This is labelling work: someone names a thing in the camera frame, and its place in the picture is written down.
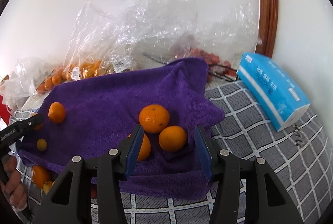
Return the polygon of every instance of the checkered tablecloth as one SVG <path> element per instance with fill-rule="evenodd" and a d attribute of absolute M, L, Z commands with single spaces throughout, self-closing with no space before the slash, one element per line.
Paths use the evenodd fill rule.
<path fill-rule="evenodd" d="M 315 224 L 332 195 L 332 146 L 317 114 L 310 108 L 296 123 L 276 132 L 254 96 L 241 81 L 205 91 L 205 97 L 225 113 L 224 121 L 212 127 L 213 139 L 222 149 L 244 159 L 263 157 L 271 165 L 294 201 L 306 224 Z M 18 110 L 12 122 L 27 118 L 35 109 Z M 31 182 L 31 167 L 19 159 L 18 170 L 29 189 L 29 208 L 38 211 L 45 194 Z M 200 200 L 180 200 L 122 193 L 124 211 L 131 224 L 208 223 L 217 184 Z M 237 223 L 244 224 L 246 181 L 240 182 Z M 98 223 L 98 202 L 91 200 L 93 223 Z"/>

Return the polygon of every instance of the red cloth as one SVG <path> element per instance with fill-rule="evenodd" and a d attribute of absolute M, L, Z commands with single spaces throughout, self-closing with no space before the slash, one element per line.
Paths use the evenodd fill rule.
<path fill-rule="evenodd" d="M 10 113 L 7 111 L 7 106 L 2 104 L 2 96 L 0 96 L 0 117 L 8 125 Z"/>

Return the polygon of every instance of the blue rubber fingertip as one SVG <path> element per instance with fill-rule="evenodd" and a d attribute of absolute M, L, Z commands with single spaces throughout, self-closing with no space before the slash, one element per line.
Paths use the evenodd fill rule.
<path fill-rule="evenodd" d="M 198 127 L 194 129 L 194 142 L 204 175 L 211 180 L 213 179 L 213 172 L 211 171 L 212 159 Z"/>
<path fill-rule="evenodd" d="M 126 170 L 124 176 L 128 179 L 133 173 L 135 166 L 137 164 L 138 155 L 141 149 L 141 144 L 143 140 L 144 130 L 140 126 L 137 135 L 134 138 L 132 147 L 129 149 L 129 152 L 126 157 Z"/>

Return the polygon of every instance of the towel fold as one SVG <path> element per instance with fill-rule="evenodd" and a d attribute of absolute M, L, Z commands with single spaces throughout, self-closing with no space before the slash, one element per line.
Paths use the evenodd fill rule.
<path fill-rule="evenodd" d="M 170 125 L 188 131 L 188 144 L 178 152 L 161 149 L 158 134 L 148 134 L 150 156 L 138 162 L 134 175 L 120 182 L 123 192 L 147 196 L 199 199 L 209 182 L 195 153 L 194 127 L 211 126 L 224 119 L 223 110 L 204 98 L 208 65 L 199 58 L 174 61 L 164 67 L 106 75 L 56 86 L 44 100 L 41 130 L 17 142 L 25 165 L 42 165 L 61 173 L 74 155 L 98 157 L 126 138 L 139 123 L 141 109 L 160 104 L 170 113 Z M 66 109 L 60 125 L 48 119 L 53 102 Z M 48 143 L 46 152 L 36 148 L 38 139 Z"/>

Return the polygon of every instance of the human hand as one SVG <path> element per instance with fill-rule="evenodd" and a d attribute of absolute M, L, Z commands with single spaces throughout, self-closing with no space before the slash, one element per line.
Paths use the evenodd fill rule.
<path fill-rule="evenodd" d="M 25 186 L 21 182 L 21 174 L 16 169 L 17 159 L 14 156 L 9 157 L 3 167 L 6 172 L 11 172 L 6 185 L 0 181 L 1 191 L 10 195 L 9 202 L 18 209 L 23 209 L 28 198 Z"/>

